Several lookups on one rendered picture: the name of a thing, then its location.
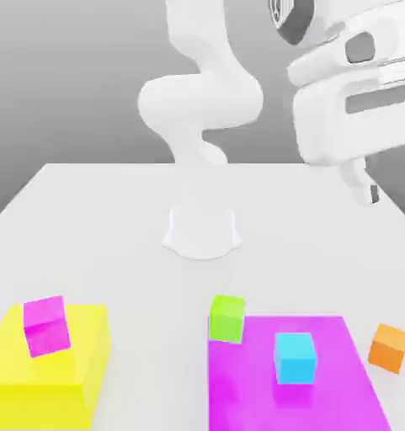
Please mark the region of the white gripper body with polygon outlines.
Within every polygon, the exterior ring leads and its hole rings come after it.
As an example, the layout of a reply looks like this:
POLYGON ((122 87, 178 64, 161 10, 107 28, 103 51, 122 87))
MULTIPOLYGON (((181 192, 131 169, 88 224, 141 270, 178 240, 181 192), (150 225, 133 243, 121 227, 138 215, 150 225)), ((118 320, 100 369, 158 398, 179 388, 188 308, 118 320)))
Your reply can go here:
POLYGON ((358 69, 300 88, 294 97, 296 141, 310 164, 340 164, 405 145, 405 100, 348 113, 360 93, 405 88, 405 67, 358 69))

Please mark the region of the small orange cube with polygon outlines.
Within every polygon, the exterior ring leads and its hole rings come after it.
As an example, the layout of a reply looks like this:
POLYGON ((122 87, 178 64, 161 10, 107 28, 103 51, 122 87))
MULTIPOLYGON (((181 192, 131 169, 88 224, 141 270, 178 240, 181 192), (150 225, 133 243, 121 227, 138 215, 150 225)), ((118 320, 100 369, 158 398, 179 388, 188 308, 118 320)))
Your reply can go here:
POLYGON ((399 374, 405 354, 405 331, 380 323, 371 341, 368 362, 399 374))

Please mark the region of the small cyan cube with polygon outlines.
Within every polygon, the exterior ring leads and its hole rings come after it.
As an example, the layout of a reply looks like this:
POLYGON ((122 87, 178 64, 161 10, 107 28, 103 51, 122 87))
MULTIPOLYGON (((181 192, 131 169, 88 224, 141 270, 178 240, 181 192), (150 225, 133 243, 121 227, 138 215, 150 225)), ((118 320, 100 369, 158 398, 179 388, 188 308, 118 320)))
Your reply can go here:
POLYGON ((310 333, 276 333, 274 367, 279 385, 312 385, 317 354, 310 333))

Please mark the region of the small green cube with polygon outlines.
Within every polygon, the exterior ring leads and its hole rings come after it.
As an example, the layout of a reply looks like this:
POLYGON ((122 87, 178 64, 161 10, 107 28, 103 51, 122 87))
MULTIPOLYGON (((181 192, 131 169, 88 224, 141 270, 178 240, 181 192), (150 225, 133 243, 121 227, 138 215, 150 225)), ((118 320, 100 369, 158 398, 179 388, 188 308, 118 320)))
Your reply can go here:
POLYGON ((209 314, 209 340, 242 342, 244 309, 242 297, 215 295, 209 314))

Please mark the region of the small magenta cube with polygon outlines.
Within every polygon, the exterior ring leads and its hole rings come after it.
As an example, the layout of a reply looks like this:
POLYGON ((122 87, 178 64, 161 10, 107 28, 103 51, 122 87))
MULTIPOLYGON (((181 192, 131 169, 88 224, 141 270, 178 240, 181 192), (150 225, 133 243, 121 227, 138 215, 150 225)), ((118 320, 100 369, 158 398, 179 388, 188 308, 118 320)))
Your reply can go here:
POLYGON ((65 304, 61 295, 25 302, 23 329, 31 358, 71 347, 65 304))

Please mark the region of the large magenta box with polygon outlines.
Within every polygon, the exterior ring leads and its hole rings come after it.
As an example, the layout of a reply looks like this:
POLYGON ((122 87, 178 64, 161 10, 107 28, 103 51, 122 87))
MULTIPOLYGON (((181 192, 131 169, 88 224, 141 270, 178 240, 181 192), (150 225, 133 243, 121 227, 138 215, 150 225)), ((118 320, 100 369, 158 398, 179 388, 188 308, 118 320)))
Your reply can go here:
POLYGON ((208 343, 209 431, 392 431, 342 317, 246 317, 242 342, 208 343), (276 333, 310 333, 311 385, 280 385, 276 333))

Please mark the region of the large yellow box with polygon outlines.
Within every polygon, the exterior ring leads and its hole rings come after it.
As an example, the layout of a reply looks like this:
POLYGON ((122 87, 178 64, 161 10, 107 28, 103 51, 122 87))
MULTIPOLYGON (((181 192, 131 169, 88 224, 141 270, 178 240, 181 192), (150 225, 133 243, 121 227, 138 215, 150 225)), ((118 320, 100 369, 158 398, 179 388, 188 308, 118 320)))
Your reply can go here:
POLYGON ((111 340, 104 305, 68 305, 71 347, 32 358, 20 305, 0 323, 0 429, 88 429, 111 340))

